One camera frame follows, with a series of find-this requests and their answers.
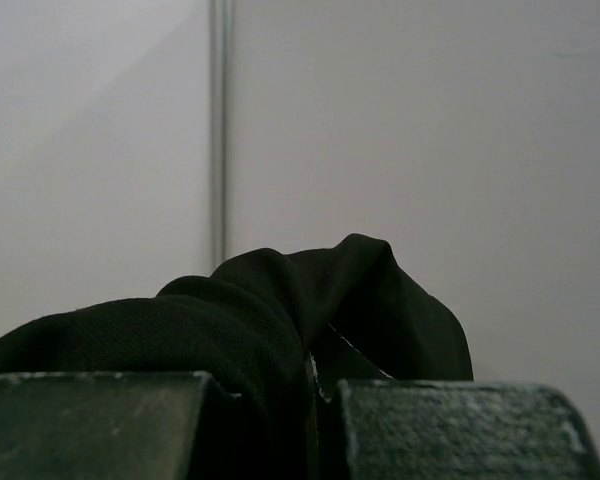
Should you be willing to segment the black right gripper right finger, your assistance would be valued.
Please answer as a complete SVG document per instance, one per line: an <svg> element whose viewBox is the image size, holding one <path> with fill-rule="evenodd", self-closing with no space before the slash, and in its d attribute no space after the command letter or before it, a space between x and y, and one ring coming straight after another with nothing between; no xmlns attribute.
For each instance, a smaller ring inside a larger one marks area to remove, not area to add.
<svg viewBox="0 0 600 480"><path fill-rule="evenodd" d="M398 381L314 354L323 479L600 479L586 423L537 384Z"/></svg>

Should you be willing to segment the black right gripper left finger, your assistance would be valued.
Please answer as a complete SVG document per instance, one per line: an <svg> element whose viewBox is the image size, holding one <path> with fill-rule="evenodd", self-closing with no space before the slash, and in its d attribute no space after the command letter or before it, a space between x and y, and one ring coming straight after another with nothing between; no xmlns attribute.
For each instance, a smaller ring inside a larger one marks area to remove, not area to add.
<svg viewBox="0 0 600 480"><path fill-rule="evenodd" d="M238 427L203 373L0 375L0 479L235 479Z"/></svg>

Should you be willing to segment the black trousers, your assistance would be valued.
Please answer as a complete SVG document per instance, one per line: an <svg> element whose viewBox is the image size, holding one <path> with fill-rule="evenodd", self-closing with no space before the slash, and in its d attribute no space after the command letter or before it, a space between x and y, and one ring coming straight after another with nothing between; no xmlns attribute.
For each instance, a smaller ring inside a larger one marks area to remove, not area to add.
<svg viewBox="0 0 600 480"><path fill-rule="evenodd" d="M210 373L245 407L259 476L301 479L306 363L329 330L399 380L473 377L454 314L400 268L389 243L361 234L330 249L254 250L152 298L29 322L0 338L0 374Z"/></svg>

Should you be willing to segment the grey wall corner profile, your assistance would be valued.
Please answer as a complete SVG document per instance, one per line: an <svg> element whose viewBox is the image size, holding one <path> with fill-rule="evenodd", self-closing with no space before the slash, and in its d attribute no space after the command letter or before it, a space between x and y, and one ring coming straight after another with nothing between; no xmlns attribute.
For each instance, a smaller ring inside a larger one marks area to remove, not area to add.
<svg viewBox="0 0 600 480"><path fill-rule="evenodd" d="M227 258L229 90L234 2L209 2L211 265Z"/></svg>

